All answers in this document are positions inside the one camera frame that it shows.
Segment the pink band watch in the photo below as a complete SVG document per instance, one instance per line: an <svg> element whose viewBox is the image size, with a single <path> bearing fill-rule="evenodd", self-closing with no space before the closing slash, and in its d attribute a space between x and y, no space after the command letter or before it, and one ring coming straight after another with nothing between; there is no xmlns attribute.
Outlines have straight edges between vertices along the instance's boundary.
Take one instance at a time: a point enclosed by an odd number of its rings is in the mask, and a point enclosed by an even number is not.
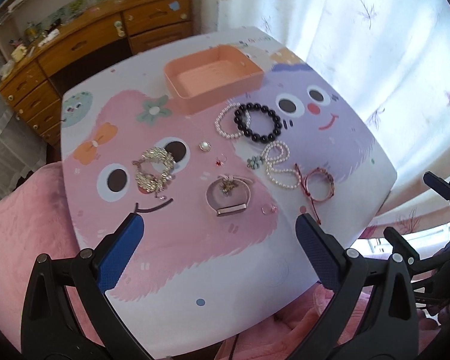
<svg viewBox="0 0 450 360"><path fill-rule="evenodd" d="M254 181L239 175L219 175L205 192L205 201L217 217L235 215L248 209Z"/></svg>

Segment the white floral curtain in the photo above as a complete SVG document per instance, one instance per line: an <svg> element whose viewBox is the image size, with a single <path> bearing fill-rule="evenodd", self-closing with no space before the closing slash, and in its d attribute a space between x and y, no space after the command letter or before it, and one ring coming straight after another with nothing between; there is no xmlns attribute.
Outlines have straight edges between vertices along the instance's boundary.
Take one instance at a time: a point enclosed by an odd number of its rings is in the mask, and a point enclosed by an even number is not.
<svg viewBox="0 0 450 360"><path fill-rule="evenodd" d="M450 180L447 0L218 0L218 27L253 25L318 72L361 117L397 171L369 231L450 222L423 182Z"/></svg>

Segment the pink rectangular tray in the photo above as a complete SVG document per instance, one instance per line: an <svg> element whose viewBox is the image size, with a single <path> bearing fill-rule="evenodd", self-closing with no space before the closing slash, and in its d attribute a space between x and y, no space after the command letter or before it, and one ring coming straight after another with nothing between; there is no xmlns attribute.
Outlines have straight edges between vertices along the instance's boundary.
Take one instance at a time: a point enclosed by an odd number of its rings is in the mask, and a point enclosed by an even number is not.
<svg viewBox="0 0 450 360"><path fill-rule="evenodd" d="M167 88L185 115L260 89L265 72L239 49L220 45L167 63Z"/></svg>

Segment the cartoon printed table mat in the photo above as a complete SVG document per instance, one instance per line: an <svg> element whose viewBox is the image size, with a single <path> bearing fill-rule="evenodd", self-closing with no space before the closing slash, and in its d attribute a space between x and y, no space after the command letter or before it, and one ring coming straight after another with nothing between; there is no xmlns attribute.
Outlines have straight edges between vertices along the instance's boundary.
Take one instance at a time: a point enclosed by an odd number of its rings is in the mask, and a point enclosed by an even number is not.
<svg viewBox="0 0 450 360"><path fill-rule="evenodd" d="M230 45L265 72L259 90L185 115L167 89L174 59ZM210 152L200 151L202 141ZM63 98L61 149L71 221L94 248L137 212L145 233L107 297L155 358L251 328L316 280L297 241L299 215L349 247L372 221L396 170L355 110L312 67L257 28L151 49ZM247 159L262 156L257 170ZM217 217L219 175L253 180L246 211ZM261 208L271 203L274 214Z"/></svg>

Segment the round pearl brooch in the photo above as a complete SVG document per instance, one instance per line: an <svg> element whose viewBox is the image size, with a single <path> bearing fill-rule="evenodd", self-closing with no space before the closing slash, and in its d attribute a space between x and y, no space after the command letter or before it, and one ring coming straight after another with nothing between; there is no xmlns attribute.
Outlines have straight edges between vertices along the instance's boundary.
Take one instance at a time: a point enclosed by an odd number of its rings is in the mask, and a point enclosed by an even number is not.
<svg viewBox="0 0 450 360"><path fill-rule="evenodd" d="M211 150L211 144L208 141L202 141L198 145L200 151L202 152L210 152Z"/></svg>

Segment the silver ring pink stone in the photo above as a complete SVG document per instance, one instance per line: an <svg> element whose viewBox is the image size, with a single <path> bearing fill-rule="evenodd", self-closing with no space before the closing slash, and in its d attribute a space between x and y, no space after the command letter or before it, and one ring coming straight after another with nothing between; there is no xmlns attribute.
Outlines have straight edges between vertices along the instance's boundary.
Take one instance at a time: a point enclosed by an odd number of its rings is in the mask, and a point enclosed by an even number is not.
<svg viewBox="0 0 450 360"><path fill-rule="evenodd" d="M264 215L272 215L278 210L277 206L271 203L266 203L262 206L261 211Z"/></svg>

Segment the pink bed blanket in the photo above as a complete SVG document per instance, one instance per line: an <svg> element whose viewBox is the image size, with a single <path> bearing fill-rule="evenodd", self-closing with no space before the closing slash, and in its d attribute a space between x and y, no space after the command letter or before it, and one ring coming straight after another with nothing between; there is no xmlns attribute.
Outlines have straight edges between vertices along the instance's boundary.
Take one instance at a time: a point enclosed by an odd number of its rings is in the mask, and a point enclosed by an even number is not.
<svg viewBox="0 0 450 360"><path fill-rule="evenodd" d="M79 252L65 197L62 165L42 166L0 201L0 334L19 359L26 288L36 257ZM268 319L186 359L285 359L318 321L332 298L320 284Z"/></svg>

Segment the wooden desk with drawers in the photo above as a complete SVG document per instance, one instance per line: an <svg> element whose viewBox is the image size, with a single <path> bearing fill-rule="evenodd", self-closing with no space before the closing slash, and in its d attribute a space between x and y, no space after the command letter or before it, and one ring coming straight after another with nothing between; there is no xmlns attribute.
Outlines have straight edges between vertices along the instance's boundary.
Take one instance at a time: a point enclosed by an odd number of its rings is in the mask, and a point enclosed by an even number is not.
<svg viewBox="0 0 450 360"><path fill-rule="evenodd" d="M106 0L35 46L4 79L0 94L18 119L58 146L67 90L132 55L192 34L193 0Z"/></svg>

